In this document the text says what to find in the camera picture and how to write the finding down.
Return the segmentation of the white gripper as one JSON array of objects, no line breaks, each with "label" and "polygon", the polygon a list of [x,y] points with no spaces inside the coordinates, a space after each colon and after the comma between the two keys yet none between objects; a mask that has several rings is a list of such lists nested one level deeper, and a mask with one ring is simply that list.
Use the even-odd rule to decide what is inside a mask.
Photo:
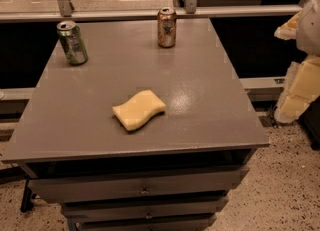
[{"label": "white gripper", "polygon": [[309,0],[302,13],[278,27],[274,36],[296,38],[297,48],[309,54],[302,63],[291,63],[274,111],[277,122],[292,123],[320,96],[320,0]]}]

